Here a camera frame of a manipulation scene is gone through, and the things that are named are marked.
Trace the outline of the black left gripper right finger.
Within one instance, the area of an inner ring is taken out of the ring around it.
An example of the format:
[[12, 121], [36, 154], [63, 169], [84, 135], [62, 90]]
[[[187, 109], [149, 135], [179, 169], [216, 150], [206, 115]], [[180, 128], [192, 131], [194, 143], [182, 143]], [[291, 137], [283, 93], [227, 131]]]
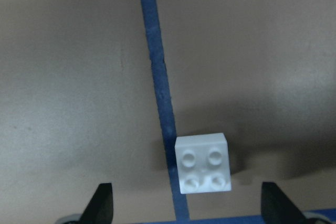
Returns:
[[262, 183], [261, 216], [265, 223], [306, 223], [308, 220], [274, 182]]

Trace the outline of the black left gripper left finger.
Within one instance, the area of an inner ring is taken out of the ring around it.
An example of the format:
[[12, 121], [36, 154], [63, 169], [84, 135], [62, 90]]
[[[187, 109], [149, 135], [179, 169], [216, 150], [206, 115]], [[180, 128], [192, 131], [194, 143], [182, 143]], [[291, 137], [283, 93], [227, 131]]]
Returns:
[[113, 220], [113, 190], [111, 183], [98, 186], [89, 201], [78, 223], [112, 223]]

